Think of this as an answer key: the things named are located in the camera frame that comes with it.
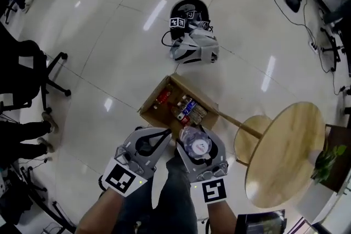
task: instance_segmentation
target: wooden table leg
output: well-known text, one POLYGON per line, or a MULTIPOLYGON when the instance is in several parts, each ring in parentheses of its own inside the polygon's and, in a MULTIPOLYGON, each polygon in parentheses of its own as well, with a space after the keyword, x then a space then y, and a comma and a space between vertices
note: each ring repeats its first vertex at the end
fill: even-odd
POLYGON ((237 127, 243 129, 244 131, 248 132, 250 135, 253 135, 255 138, 257 139, 261 139, 262 138, 262 134, 259 133, 258 131, 250 128, 249 126, 245 125, 245 124, 242 124, 240 121, 224 114, 224 113, 221 113, 219 112, 219 115, 221 115, 224 119, 228 120, 230 123, 236 125, 237 127))

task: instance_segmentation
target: bottle label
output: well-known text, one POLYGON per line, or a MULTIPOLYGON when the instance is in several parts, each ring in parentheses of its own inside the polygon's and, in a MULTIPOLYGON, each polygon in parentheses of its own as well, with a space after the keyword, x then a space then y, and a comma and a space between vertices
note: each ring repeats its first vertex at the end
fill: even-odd
POLYGON ((186 108, 183 110, 183 114, 188 115, 191 110, 197 105, 196 101, 192 100, 188 103, 186 108))
POLYGON ((182 125, 188 124, 190 121, 190 118, 188 116, 184 116, 182 120, 180 120, 182 125))

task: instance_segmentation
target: chair leg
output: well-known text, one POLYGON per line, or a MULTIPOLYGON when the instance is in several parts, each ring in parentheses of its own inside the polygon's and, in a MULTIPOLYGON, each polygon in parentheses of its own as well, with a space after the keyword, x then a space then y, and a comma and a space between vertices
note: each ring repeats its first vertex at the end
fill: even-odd
POLYGON ((47 108, 47 105, 46 105, 46 92, 47 92, 46 91, 46 84, 42 85, 41 92, 42 92, 42 101, 43 101, 44 111, 48 112, 48 108, 47 108))
POLYGON ((51 62, 51 64, 47 67, 47 74, 49 75, 50 72, 52 72, 52 70, 54 69, 54 66, 58 63, 59 59, 67 59, 67 54, 61 52, 60 54, 58 54, 58 56, 56 56, 56 58, 51 62))
POLYGON ((48 79, 46 81, 47 84, 49 84, 50 86, 56 88, 57 90, 66 93, 68 90, 65 90, 64 88, 62 88, 61 86, 57 85, 55 82, 51 81, 50 79, 48 79))

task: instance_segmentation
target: round wooden table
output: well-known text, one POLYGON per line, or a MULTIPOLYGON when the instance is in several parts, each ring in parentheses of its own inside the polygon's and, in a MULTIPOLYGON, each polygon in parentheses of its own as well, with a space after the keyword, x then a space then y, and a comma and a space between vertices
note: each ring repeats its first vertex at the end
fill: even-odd
MULTIPOLYGON (((243 124, 263 134, 271 122, 272 120, 266 115, 255 115, 247 119, 243 124)), ((248 164, 258 141, 259 139, 240 127, 234 138, 234 151, 237 160, 243 164, 248 164)))
POLYGON ((325 123, 314 104, 298 102, 284 109, 259 138, 249 161, 245 190, 251 202, 275 207, 304 188, 314 169, 308 155, 323 149, 324 134, 325 123))

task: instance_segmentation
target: black cable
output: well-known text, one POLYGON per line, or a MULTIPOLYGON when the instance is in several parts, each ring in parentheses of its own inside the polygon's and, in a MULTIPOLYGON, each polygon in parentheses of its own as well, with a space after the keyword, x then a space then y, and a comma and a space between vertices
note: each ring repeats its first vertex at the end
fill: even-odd
POLYGON ((342 87, 342 88, 339 90, 339 92, 336 93, 336 92, 335 92, 335 75, 334 75, 334 72, 331 71, 331 69, 328 70, 328 71, 326 71, 326 70, 324 69, 324 67, 323 67, 322 58, 321 58, 321 56, 320 56, 320 50, 319 50, 318 46, 316 45, 316 39, 315 39, 315 37, 314 37, 314 35, 313 35, 311 29, 306 25, 305 8, 306 8, 306 5, 307 5, 307 3, 308 3, 308 0, 306 0, 306 3, 305 3, 304 6, 303 6, 303 22, 304 22, 304 24, 297 24, 297 23, 291 21, 291 20, 284 14, 284 12, 283 12, 282 9, 280 8, 280 6, 279 6, 278 3, 276 2, 276 0, 274 0, 274 2, 275 2, 275 4, 278 6, 278 8, 279 8, 279 10, 282 12, 282 14, 285 16, 285 18, 287 18, 288 21, 289 21, 290 23, 292 23, 292 24, 294 24, 294 25, 296 25, 296 26, 304 26, 304 27, 306 28, 306 31, 307 31, 307 33, 308 33, 310 39, 312 40, 312 45, 313 45, 314 47, 316 47, 316 49, 317 49, 317 51, 318 51, 318 57, 319 57, 319 60, 320 60, 320 66, 321 66, 322 70, 323 70, 325 73, 331 72, 332 75, 333 75, 333 92, 334 92, 334 95, 337 95, 337 96, 338 96, 341 92, 343 92, 343 91, 345 90, 346 87, 342 87))
POLYGON ((55 227, 51 228, 48 232, 51 233, 51 231, 53 231, 55 228, 61 229, 62 227, 61 226, 55 226, 55 227))
POLYGON ((17 122, 16 120, 12 119, 11 117, 8 117, 7 115, 5 115, 3 113, 0 115, 0 118, 5 119, 7 121, 11 121, 13 123, 18 123, 19 124, 19 122, 17 122))
POLYGON ((171 32, 171 31, 170 31, 170 30, 167 31, 167 32, 162 36, 161 42, 162 42, 163 45, 165 45, 165 46, 167 46, 167 47, 172 47, 172 45, 167 45, 167 44, 164 44, 164 42, 163 42, 163 39, 165 38, 166 34, 168 34, 169 32, 171 32))
POLYGON ((36 158, 34 158, 34 159, 30 159, 30 160, 27 161, 27 162, 18 163, 18 165, 20 165, 20 164, 27 164, 27 163, 29 163, 29 162, 31 162, 31 161, 33 161, 33 160, 36 160, 36 161, 45 161, 45 159, 47 159, 47 158, 44 158, 44 159, 36 159, 36 158))
POLYGON ((44 228, 44 230, 46 230, 51 224, 56 224, 57 226, 59 226, 57 223, 55 222, 50 222, 49 225, 47 227, 44 228))

